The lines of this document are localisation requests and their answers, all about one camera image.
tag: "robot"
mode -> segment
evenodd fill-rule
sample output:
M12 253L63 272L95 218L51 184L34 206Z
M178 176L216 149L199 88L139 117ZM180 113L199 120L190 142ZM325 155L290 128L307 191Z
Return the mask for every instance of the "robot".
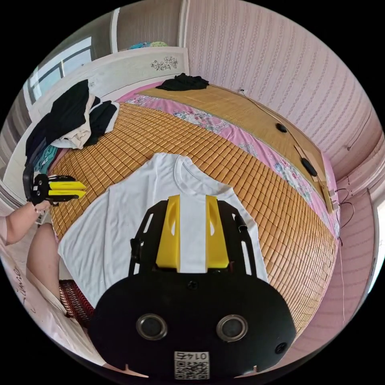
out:
M78 199L86 194L86 186L69 175L38 174L34 178L32 163L24 169L23 187L27 201L33 205L49 201L52 206L58 206L59 202Z
M179 204L177 195L148 209L131 240L127 277L96 305L92 343L110 365L168 381L220 380L274 366L296 330L283 297L257 277L238 210L206 196L207 272L181 274Z

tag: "bamboo mat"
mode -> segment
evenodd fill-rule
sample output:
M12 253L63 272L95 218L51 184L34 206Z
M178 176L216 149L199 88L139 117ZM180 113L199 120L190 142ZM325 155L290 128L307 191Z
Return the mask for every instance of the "bamboo mat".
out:
M94 146L67 152L58 162L53 174L74 176L87 186L83 198L51 209L58 238L108 186L128 177L155 152L189 156L203 172L233 187L258 224L270 283L287 301L300 333L332 274L331 232L296 190L258 159L165 112L121 104L112 132Z
M163 89L151 88L141 91L139 94L171 99L179 103L187 104L243 128L292 163L323 198L323 193L318 181L312 179L301 163L300 156L294 147L296 145L294 139L290 134L283 134L278 131L276 129L277 121L242 95L217 86L208 86L206 89L189 91L165 91ZM313 155L322 173L325 175L321 151L315 144L288 120L264 105L260 103L257 104L285 124L296 137L302 148Z

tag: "camera lens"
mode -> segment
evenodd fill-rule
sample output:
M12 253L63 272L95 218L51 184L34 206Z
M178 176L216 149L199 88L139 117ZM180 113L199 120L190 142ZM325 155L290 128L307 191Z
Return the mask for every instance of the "camera lens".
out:
M136 330L146 340L160 340L167 334L167 324L156 314L144 314L136 322Z
M235 314L223 317L217 324L218 337L226 342L240 340L247 333L247 329L246 320Z

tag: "bed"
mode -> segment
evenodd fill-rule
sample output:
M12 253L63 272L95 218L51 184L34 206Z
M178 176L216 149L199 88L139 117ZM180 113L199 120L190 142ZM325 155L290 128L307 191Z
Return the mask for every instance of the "bed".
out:
M170 57L177 63L156 65ZM231 185L257 222L269 281L287 301L298 337L317 311L334 269L338 212L328 213L318 183L298 161L294 146L285 145L290 138L284 142L277 139L277 130L266 129L274 118L252 102L218 87L183 93L154 88L181 72L189 73L188 55L178 47L124 51L74 71L33 105L32 124L11 157L4 183L20 203L25 201L26 138L59 95L88 78L91 92L121 106L112 132L94 146L66 152L50 170L87 185L85 197L51 209L58 239L108 186L129 176L155 152L189 156L209 176ZM329 161L280 118L313 155L328 188L335 189Z
M114 130L94 146L69 151L54 167L54 174L70 174L87 185L85 197L51 209L58 239L108 186L155 152L189 156L206 174L231 185L257 222L270 283L287 301L299 336L317 311L334 269L336 215L328 214L313 181L287 153L236 125L236 117L231 121L208 111L207 105L197 108L191 101L176 100L178 96L154 97L159 91L137 90L140 94L119 98L126 103ZM330 164L321 153L318 159L328 186L335 188Z

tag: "human arm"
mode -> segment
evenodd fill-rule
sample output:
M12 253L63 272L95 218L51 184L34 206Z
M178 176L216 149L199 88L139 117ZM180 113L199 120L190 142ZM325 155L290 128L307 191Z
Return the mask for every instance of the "human arm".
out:
M50 203L43 201L34 206L31 202L16 209L6 217L7 245L19 242L39 218L42 211L48 210Z

